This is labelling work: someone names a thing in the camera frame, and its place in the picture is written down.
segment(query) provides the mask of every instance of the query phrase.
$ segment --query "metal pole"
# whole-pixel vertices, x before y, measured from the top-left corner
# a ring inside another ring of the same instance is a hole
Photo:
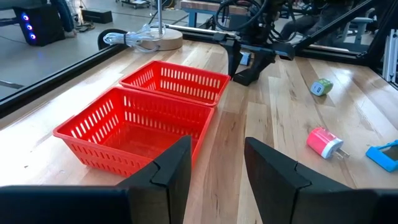
[[[159,34],[163,34],[162,25],[162,0],[157,0],[157,20],[159,22]]]

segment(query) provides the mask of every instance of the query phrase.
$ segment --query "coiled cable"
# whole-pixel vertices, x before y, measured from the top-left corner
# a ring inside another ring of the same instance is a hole
[[[247,22],[245,22],[244,24],[241,24],[240,26],[229,28],[229,27],[225,27],[225,26],[221,25],[221,24],[218,22],[218,18],[219,18],[219,16],[220,16],[220,13],[221,13],[222,11],[224,11],[224,9],[225,9],[226,7],[229,7],[229,6],[232,6],[232,5],[236,4],[238,1],[239,1],[239,0],[226,0],[226,1],[223,1],[223,2],[220,4],[220,7],[218,8],[218,10],[216,11],[216,14],[215,14],[215,16],[214,16],[214,18],[215,18],[215,21],[214,21],[214,22],[215,22],[215,24],[216,24],[220,29],[226,30],[226,31],[236,31],[236,30],[240,30],[240,29],[242,29],[242,28],[245,28],[245,27],[247,27],[247,26],[250,26],[253,22],[255,22],[255,21],[258,19],[259,16],[262,15],[262,13],[264,12],[264,10],[266,9],[266,6],[267,6],[267,0],[264,0],[264,2],[262,3],[261,6],[260,6],[260,4],[259,4],[257,1],[255,1],[255,0],[246,0],[246,2],[250,2],[250,3],[251,3],[252,5],[254,5],[256,8],[258,8],[258,12],[257,12],[254,16],[252,16],[252,18],[250,18]]]
[[[154,24],[144,24],[142,28],[137,32],[128,32],[126,34],[120,34],[115,32],[110,32],[103,37],[103,40],[106,44],[125,44],[129,47],[134,47],[137,50],[144,53],[155,52],[159,49],[159,46],[156,46],[154,49],[146,49],[145,47],[141,47],[142,41],[157,41],[163,38],[166,33],[165,24],[162,24],[163,32],[161,35],[154,35],[154,31],[151,28],[158,27],[159,23],[156,22]]]

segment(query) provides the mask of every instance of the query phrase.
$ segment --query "white cable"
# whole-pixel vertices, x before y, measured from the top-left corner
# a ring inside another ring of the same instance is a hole
[[[118,33],[108,33],[104,36],[103,40],[107,44],[126,44],[129,47],[135,47],[136,49],[140,50],[141,52],[151,53],[155,52],[159,49],[159,46],[156,46],[154,49],[146,49],[141,47],[143,40],[146,41],[156,41],[163,38],[166,33],[165,24],[162,24],[163,32],[160,36],[156,37],[153,35],[153,30],[151,28],[158,27],[159,23],[153,24],[145,24],[142,26],[141,30],[137,32],[128,32],[127,34],[118,34]]]

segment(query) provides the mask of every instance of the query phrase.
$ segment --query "blue phone case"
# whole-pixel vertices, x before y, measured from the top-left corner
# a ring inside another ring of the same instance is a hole
[[[398,161],[391,159],[381,151],[381,149],[392,146],[398,146],[398,140],[390,142],[385,146],[371,146],[366,152],[366,155],[388,172],[393,172],[398,169]]]

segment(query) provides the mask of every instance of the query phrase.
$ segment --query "red basket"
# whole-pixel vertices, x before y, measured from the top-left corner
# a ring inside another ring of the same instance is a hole
[[[180,137],[197,158],[214,109],[125,88],[112,88],[54,129],[88,166],[130,176]]]
[[[162,61],[152,61],[119,83],[126,88],[216,106],[229,76]]]

